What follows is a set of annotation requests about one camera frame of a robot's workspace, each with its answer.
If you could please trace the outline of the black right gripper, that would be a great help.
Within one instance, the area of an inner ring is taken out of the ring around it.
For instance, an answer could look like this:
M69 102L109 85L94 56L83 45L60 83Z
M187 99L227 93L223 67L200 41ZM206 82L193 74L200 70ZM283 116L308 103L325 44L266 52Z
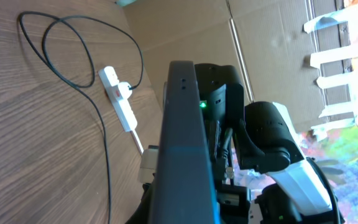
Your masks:
M208 151L221 223L248 223L249 189L234 184L231 151L232 128L208 122Z

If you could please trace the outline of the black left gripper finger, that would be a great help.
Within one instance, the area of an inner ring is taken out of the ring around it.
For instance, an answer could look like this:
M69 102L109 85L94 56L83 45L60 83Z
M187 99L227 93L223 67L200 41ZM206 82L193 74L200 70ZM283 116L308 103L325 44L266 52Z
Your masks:
M220 223L195 66L172 61L154 181L128 223Z

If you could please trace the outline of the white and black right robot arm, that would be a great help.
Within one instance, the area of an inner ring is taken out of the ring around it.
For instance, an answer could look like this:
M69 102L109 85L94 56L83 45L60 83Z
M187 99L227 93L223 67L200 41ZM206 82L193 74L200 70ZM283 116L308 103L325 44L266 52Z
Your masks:
M231 65L195 65L200 108L222 223L343 223L322 168L306 157L271 102L244 103ZM273 179L256 198L234 183L234 168Z

